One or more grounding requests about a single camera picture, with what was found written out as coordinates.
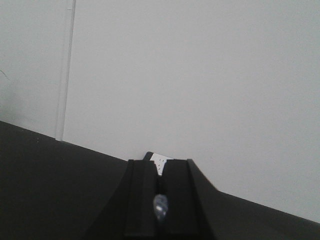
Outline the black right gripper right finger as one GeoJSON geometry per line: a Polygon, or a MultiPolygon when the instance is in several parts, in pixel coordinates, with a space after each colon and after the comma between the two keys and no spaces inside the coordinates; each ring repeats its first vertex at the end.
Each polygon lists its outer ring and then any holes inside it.
{"type": "Polygon", "coordinates": [[[248,240],[250,221],[191,160],[168,160],[161,182],[168,199],[165,235],[172,240],[248,240]]]}

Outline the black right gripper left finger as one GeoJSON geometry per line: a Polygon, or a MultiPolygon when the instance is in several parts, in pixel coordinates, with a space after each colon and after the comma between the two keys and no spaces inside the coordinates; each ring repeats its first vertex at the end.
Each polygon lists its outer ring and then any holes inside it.
{"type": "Polygon", "coordinates": [[[86,240],[152,240],[157,169],[152,161],[129,160],[114,194],[86,231],[86,240]]]}

